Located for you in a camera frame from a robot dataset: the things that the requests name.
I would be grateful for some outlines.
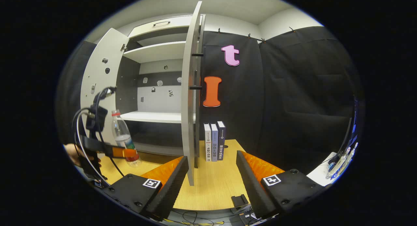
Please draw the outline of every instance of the hand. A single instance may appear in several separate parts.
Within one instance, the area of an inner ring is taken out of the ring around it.
[[[67,145],[64,145],[64,147],[65,147],[65,150],[67,151],[68,155],[70,156],[71,161],[73,161],[73,163],[75,165],[81,167],[81,163],[79,162],[79,156],[77,154],[77,150],[78,150],[78,153],[79,153],[80,156],[85,157],[82,150],[74,144],[67,144]],[[88,159],[94,160],[94,157],[88,156]]]

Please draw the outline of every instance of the pink letter t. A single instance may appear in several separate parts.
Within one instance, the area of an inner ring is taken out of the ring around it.
[[[223,47],[222,51],[224,52],[224,60],[228,65],[232,67],[239,65],[239,60],[234,59],[234,54],[239,54],[239,51],[237,49],[234,49],[233,45]]]

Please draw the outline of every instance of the drawer handle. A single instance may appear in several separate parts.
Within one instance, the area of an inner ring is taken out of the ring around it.
[[[164,22],[170,23],[171,21],[161,21],[161,22],[157,22],[157,23],[155,23],[153,26],[155,27],[155,25],[156,25],[156,24],[159,24],[159,23],[164,23]]]

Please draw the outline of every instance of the ceiling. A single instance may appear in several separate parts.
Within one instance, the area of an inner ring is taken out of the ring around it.
[[[139,0],[101,23],[89,34],[89,38],[100,38],[111,27],[117,29],[149,17],[192,13],[198,1],[203,1],[202,14],[228,16],[256,25],[277,12],[292,7],[281,0]]]

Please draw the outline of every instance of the white cable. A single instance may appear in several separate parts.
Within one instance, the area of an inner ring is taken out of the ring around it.
[[[91,163],[91,161],[88,159],[88,156],[87,156],[87,154],[85,153],[85,150],[84,150],[84,146],[82,146],[82,140],[81,140],[81,137],[79,137],[79,118],[81,117],[81,115],[86,115],[86,116],[88,116],[88,113],[85,113],[85,112],[83,112],[83,113],[79,113],[79,115],[78,115],[78,117],[77,117],[77,136],[78,136],[78,138],[79,138],[79,144],[80,144],[80,146],[81,146],[81,149],[82,149],[82,152],[84,153],[84,155],[85,155],[85,157],[87,158],[87,161],[88,161],[88,163],[91,165],[91,167],[93,167],[93,169],[94,169],[94,171],[97,173],[97,175],[107,184],[107,185],[110,185],[105,179],[104,179],[104,177],[102,177],[101,175],[100,175],[100,173],[96,170],[96,168],[93,166],[93,164]]]

